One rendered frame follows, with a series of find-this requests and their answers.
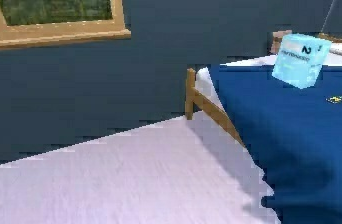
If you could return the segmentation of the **small brown block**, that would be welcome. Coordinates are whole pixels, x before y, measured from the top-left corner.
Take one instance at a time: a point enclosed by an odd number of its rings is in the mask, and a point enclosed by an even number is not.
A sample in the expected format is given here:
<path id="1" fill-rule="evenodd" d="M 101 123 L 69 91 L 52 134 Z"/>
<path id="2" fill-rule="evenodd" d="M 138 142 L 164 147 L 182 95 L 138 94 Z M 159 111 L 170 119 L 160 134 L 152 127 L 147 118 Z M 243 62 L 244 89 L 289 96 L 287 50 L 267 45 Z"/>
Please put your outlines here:
<path id="1" fill-rule="evenodd" d="M 282 39 L 285 35 L 291 34 L 291 30 L 284 30 L 284 31 L 275 31 L 272 33 L 273 39 L 272 39 L 272 45 L 270 48 L 270 52 L 272 54 L 277 54 L 280 48 L 280 44 L 282 42 Z"/>

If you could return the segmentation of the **wooden bed with blue blanket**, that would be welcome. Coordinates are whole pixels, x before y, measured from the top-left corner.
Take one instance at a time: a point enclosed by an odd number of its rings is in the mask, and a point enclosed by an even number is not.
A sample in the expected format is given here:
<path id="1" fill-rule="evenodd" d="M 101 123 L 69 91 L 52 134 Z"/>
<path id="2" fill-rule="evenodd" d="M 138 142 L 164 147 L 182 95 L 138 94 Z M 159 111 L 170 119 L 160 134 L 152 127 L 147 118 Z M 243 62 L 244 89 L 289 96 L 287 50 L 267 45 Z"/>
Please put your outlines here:
<path id="1" fill-rule="evenodd" d="M 342 64 L 298 89 L 273 77 L 273 61 L 189 69 L 185 112 L 200 108 L 247 149 L 281 224 L 342 224 Z"/>

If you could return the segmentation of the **wooden framed window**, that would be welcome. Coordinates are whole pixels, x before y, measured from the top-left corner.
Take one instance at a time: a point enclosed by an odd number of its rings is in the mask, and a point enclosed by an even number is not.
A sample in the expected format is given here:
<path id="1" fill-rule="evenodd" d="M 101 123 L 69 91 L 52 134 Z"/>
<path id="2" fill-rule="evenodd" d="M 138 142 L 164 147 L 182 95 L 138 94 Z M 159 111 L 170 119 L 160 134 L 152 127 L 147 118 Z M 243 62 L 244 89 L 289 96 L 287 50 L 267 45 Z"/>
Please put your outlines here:
<path id="1" fill-rule="evenodd" d="M 0 50 L 130 39 L 122 0 L 111 0 L 111 20 L 9 26 L 0 8 Z"/>

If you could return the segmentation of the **pale blue box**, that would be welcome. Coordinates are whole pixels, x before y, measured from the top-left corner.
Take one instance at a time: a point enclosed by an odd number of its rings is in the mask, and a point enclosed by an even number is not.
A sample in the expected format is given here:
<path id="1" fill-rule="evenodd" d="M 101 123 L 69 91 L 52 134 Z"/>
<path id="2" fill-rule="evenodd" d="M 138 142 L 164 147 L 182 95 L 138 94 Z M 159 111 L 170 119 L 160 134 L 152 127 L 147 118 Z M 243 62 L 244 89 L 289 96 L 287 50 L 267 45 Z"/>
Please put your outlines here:
<path id="1" fill-rule="evenodd" d="M 299 89 L 315 85 L 332 42 L 304 34 L 282 38 L 272 76 Z"/>

